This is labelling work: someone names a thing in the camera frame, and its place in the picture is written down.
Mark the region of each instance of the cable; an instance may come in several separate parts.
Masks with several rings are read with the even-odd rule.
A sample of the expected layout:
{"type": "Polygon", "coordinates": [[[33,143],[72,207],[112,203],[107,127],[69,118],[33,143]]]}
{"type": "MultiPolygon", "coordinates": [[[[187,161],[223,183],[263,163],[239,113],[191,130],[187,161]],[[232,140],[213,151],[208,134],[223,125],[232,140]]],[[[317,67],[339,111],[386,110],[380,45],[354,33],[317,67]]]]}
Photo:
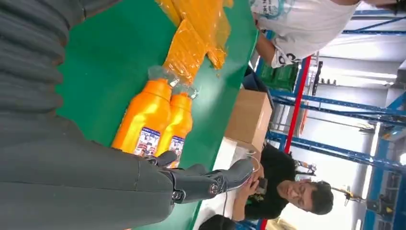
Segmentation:
{"type": "Polygon", "coordinates": [[[253,173],[255,173],[255,172],[257,172],[257,171],[260,169],[261,163],[259,162],[259,160],[258,160],[257,158],[253,157],[252,155],[253,155],[253,154],[247,154],[247,157],[251,157],[251,158],[253,158],[253,159],[257,162],[258,167],[257,167],[257,169],[255,169],[255,166],[254,166],[254,171],[253,171],[253,173]]]}
{"type": "Polygon", "coordinates": [[[226,214],[226,205],[227,205],[227,199],[228,199],[228,192],[226,192],[226,200],[224,201],[224,207],[223,207],[223,218],[221,218],[221,222],[220,222],[220,230],[223,230],[224,218],[226,218],[224,215],[226,214]]]}

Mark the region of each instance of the robotic arm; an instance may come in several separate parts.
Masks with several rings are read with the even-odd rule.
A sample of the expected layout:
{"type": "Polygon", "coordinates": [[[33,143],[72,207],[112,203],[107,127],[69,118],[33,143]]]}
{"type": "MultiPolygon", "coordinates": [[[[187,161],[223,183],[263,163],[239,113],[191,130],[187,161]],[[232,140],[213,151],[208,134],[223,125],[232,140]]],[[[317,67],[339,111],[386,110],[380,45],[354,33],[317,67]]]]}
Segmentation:
{"type": "Polygon", "coordinates": [[[0,0],[0,229],[113,230],[164,220],[173,204],[242,185],[229,171],[160,168],[103,147],[56,115],[69,30],[117,0],[0,0]]]}

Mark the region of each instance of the white t-shirt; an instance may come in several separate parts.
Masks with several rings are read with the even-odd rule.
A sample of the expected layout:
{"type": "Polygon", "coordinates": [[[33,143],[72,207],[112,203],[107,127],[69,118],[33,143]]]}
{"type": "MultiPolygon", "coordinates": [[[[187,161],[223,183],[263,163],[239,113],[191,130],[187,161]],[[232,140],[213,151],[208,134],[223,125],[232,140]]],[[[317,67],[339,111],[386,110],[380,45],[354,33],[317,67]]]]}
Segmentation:
{"type": "Polygon", "coordinates": [[[338,36],[358,4],[331,0],[249,0],[260,29],[272,30],[276,47],[272,67],[299,61],[338,36]]]}

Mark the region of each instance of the man's hair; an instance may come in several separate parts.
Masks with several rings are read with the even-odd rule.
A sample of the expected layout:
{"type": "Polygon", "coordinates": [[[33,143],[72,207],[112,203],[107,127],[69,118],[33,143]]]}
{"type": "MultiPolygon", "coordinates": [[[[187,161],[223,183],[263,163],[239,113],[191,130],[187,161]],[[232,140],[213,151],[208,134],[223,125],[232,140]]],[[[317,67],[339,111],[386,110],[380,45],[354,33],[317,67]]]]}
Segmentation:
{"type": "Polygon", "coordinates": [[[329,213],[333,209],[334,201],[330,184],[324,181],[311,182],[311,184],[316,188],[312,192],[313,209],[311,212],[317,215],[329,213]]]}
{"type": "Polygon", "coordinates": [[[397,0],[397,3],[376,6],[381,9],[393,11],[395,14],[406,12],[406,0],[397,0]]]}

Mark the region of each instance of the red pole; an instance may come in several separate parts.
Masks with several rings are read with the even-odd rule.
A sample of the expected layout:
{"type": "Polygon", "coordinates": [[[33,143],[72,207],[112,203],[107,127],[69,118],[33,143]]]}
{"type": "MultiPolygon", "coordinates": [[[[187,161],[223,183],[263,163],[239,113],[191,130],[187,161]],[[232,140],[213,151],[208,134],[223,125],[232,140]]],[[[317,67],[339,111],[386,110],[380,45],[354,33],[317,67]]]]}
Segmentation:
{"type": "Polygon", "coordinates": [[[296,95],[294,110],[293,110],[293,114],[292,114],[292,121],[291,121],[291,125],[289,127],[288,138],[286,140],[286,145],[285,145],[285,153],[289,153],[289,149],[291,148],[293,132],[294,132],[294,128],[296,126],[297,116],[299,115],[299,110],[300,110],[300,102],[302,101],[302,97],[303,97],[303,89],[305,88],[307,74],[309,73],[310,61],[311,61],[311,57],[306,57],[305,65],[304,65],[304,67],[302,67],[303,68],[302,78],[299,83],[299,91],[297,92],[297,95],[296,95]]]}

